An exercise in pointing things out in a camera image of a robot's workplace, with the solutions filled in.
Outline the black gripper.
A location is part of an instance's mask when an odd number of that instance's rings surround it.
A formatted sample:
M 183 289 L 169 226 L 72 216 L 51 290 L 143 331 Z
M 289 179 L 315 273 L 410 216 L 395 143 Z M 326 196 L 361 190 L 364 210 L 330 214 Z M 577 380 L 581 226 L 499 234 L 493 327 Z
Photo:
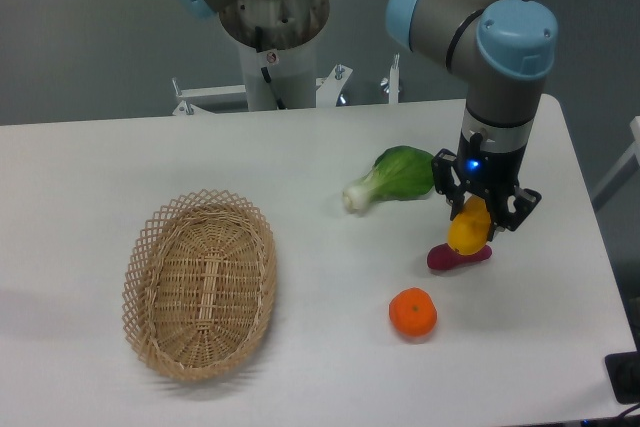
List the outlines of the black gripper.
M 431 168 L 435 191 L 445 197 L 450 219 L 454 220 L 462 211 L 467 192 L 464 184 L 469 181 L 473 192 L 487 189 L 484 195 L 490 215 L 487 241 L 491 242 L 498 232 L 516 231 L 542 200 L 539 192 L 519 186 L 524 154 L 524 147 L 506 153 L 484 151 L 463 135 L 457 156 L 441 149 L 432 159 Z

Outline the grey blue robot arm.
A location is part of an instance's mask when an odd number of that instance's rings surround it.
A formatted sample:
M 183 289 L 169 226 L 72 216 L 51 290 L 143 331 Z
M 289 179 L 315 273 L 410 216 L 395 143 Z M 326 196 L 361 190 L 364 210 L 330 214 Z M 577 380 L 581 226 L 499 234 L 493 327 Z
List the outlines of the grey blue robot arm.
M 315 43 L 329 0 L 179 0 L 194 16 L 217 16 L 236 43 L 253 111 L 317 105 Z M 515 230 L 540 202 L 518 174 L 558 24 L 537 0 L 389 0 L 389 36 L 467 83 L 458 148 L 434 160 L 435 186 L 453 214 L 480 197 L 492 231 Z

